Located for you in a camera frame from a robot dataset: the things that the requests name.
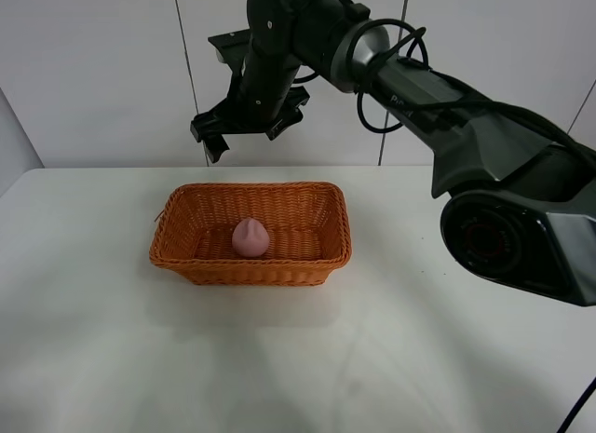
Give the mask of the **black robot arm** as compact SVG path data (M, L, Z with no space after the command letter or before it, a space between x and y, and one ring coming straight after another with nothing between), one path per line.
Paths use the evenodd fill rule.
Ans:
M472 274L580 306L595 303L595 154L545 117L433 69L424 30L374 20L352 0L247 0L248 28L210 39L226 97L190 129L212 162L232 134L275 139L302 119L308 67L372 97L433 153L447 250Z

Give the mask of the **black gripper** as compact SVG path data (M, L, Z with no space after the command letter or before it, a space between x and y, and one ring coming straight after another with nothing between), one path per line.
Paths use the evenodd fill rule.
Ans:
M293 84L298 60L265 55L249 29L211 36L208 41L232 72L225 98L191 122L191 133L203 142L212 164L229 150L224 135L263 133L273 141L303 120L300 108L310 95L305 87Z

